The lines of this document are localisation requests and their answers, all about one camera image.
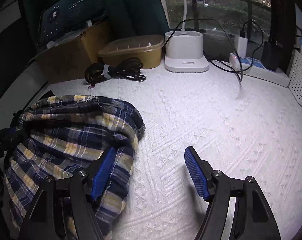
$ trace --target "black metal railing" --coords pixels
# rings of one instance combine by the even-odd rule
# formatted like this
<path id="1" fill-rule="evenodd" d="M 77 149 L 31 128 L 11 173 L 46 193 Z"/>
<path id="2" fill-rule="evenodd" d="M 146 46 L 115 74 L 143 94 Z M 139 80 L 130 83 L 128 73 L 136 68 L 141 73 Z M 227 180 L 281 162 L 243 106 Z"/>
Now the black metal railing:
<path id="1" fill-rule="evenodd" d="M 259 8 L 262 8 L 264 10 L 267 10 L 269 12 L 271 12 L 271 8 L 259 3 L 259 2 L 255 2 L 252 0 L 239 0 L 239 1 L 243 1 L 247 3 L 248 6 L 248 29 L 247 29 L 247 38 L 250 41 L 251 40 L 251 34 L 252 34 L 252 6 L 255 5 Z M 192 0 L 192 14 L 193 14 L 193 18 L 194 20 L 194 30 L 195 31 L 205 31 L 203 29 L 199 28 L 199 13 L 198 13 L 198 9 L 197 9 L 197 0 Z"/>

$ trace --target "white tablecloth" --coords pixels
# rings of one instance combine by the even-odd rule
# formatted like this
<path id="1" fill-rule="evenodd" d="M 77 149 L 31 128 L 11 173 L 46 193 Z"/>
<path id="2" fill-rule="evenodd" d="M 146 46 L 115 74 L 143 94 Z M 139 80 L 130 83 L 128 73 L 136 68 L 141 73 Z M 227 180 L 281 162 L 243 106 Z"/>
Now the white tablecloth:
<path id="1" fill-rule="evenodd" d="M 143 70 L 142 83 L 111 79 L 94 89 L 82 80 L 53 84 L 56 95 L 99 95 L 132 103 L 146 132 L 139 143 L 128 204 L 114 239 L 194 239 L 207 204 L 194 189 L 184 150 L 194 146 L 229 177 L 254 176 L 282 240 L 302 225 L 302 107 L 288 88 L 214 66 L 171 73 L 163 63 Z M 228 239 L 235 199 L 222 239 Z"/>

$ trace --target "folded garment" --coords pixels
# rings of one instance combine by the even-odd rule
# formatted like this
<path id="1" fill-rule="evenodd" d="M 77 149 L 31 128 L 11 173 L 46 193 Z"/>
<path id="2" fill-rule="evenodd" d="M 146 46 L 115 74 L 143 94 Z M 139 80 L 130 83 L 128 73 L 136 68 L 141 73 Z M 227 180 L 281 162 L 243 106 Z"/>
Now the folded garment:
<path id="1" fill-rule="evenodd" d="M 14 225 L 21 228 L 46 176 L 71 177 L 112 146 L 117 151 L 115 163 L 100 204 L 94 209 L 102 234 L 110 236 L 113 220 L 125 207 L 135 151 L 145 130 L 136 108 L 106 97 L 50 97 L 22 113 L 17 129 L 29 131 L 30 137 L 14 150 L 5 171 Z M 69 224 L 72 232 L 74 224 Z"/>

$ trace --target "dark green curtain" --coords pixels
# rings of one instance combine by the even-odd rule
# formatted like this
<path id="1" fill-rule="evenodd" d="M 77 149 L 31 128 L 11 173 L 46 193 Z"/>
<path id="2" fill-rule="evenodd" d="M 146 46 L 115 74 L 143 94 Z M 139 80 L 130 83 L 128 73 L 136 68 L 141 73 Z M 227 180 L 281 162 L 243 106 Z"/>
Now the dark green curtain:
<path id="1" fill-rule="evenodd" d="M 20 0 L 21 14 L 27 22 L 34 44 L 37 44 L 41 12 L 57 1 L 59 0 Z M 117 38 L 164 35 L 169 30 L 161 0 L 104 1 Z"/>

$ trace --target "white power strip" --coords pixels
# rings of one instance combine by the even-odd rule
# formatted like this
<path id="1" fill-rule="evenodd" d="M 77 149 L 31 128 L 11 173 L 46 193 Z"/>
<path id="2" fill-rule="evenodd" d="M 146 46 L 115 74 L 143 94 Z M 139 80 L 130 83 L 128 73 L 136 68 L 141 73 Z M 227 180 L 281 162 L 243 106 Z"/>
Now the white power strip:
<path id="1" fill-rule="evenodd" d="M 242 69 L 246 69 L 251 65 L 252 58 L 240 58 L 242 63 Z M 240 63 L 237 56 L 230 53 L 230 64 L 236 70 L 240 71 Z M 261 61 L 253 59 L 253 66 L 243 72 L 244 75 L 260 78 L 283 87 L 288 87 L 290 79 L 287 75 L 280 69 L 277 68 L 276 71 L 269 70 L 265 68 Z"/>

